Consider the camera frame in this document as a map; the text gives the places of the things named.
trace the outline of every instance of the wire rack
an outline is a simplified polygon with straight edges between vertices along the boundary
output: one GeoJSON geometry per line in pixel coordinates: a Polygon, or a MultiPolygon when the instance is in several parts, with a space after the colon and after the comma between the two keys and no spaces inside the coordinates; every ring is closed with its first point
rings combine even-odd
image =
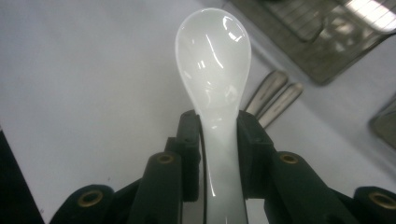
{"type": "Polygon", "coordinates": [[[396,0],[232,0],[318,84],[396,31],[396,0]]]}

